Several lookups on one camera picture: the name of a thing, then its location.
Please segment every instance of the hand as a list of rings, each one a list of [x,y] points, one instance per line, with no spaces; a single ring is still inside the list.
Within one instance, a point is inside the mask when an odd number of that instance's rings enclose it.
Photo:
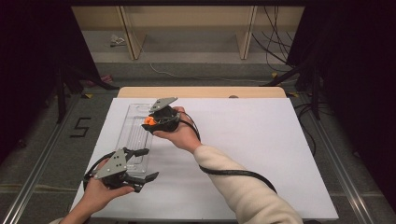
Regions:
[[[108,159],[100,162],[98,168],[103,167],[107,161]],[[134,188],[129,186],[119,189],[108,189],[102,180],[91,178],[81,200],[61,223],[83,223],[93,213],[105,208],[111,200],[133,191]]]
[[[186,116],[186,112],[183,107],[176,106],[175,110],[180,112],[180,119],[193,124],[191,119]],[[171,141],[176,147],[185,149],[190,153],[194,153],[194,150],[201,145],[195,131],[187,124],[180,122],[177,129],[174,132],[167,133],[163,131],[156,131],[153,133],[157,137],[165,138]]]

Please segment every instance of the transparent container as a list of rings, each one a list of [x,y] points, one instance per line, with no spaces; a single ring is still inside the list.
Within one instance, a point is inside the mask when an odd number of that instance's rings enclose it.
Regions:
[[[128,149],[138,150],[151,148],[152,134],[143,127],[143,121],[149,115],[152,105],[135,104],[129,105],[125,121],[120,132],[117,149],[127,147]],[[147,171],[149,165],[149,154],[135,157],[127,161],[127,173],[129,175],[141,175]]]

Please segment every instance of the floor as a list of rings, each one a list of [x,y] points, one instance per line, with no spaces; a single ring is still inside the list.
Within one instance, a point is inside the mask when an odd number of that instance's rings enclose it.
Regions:
[[[270,81],[272,75],[290,69],[268,56],[254,39],[248,58],[240,60],[235,36],[230,33],[150,33],[136,61],[130,60],[127,48],[110,47],[111,36],[122,37],[121,32],[84,32],[84,35],[100,74],[111,75],[111,84],[120,87],[258,86]],[[263,34],[254,35],[268,46]],[[281,36],[285,45],[291,43],[289,35],[293,37],[293,34]],[[278,44],[272,43],[270,50],[277,57],[283,57]],[[293,105],[309,103],[309,94],[295,92],[296,78],[285,81],[281,87],[292,93]],[[49,97],[48,108],[42,109],[31,131],[23,137],[27,146],[16,148],[0,165],[2,219],[10,214],[8,209],[16,210],[11,205],[20,206],[19,213],[11,213],[15,217],[13,223],[49,223],[67,214],[114,97],[117,91],[87,86],[82,95],[67,98],[68,113],[61,124],[56,124],[56,96]],[[359,155],[353,153],[353,146],[332,110],[324,104],[319,114],[321,120],[316,121],[310,112],[304,113],[301,122],[339,215],[339,219],[323,223],[396,223],[395,213]],[[89,130],[85,137],[73,138],[71,135],[82,134],[75,129],[78,119],[81,119],[80,125]],[[338,160],[332,159],[334,153]],[[351,198],[354,196],[350,194],[351,189],[363,201],[363,206],[353,204],[356,198]],[[92,223],[116,222],[95,220]]]

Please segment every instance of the white tabletop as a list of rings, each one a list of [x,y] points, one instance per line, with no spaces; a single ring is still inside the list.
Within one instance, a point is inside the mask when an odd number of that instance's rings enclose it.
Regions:
[[[113,100],[87,170],[115,149],[128,106],[153,104],[155,100]],[[225,151],[248,170],[265,176],[302,218],[338,218],[289,99],[181,98],[171,104],[175,105],[184,106],[194,119],[203,144]],[[93,217],[235,220],[193,156],[158,137],[152,140],[147,175],[154,172],[160,172],[159,176],[140,193],[113,200]],[[82,194],[80,186],[73,206]]]

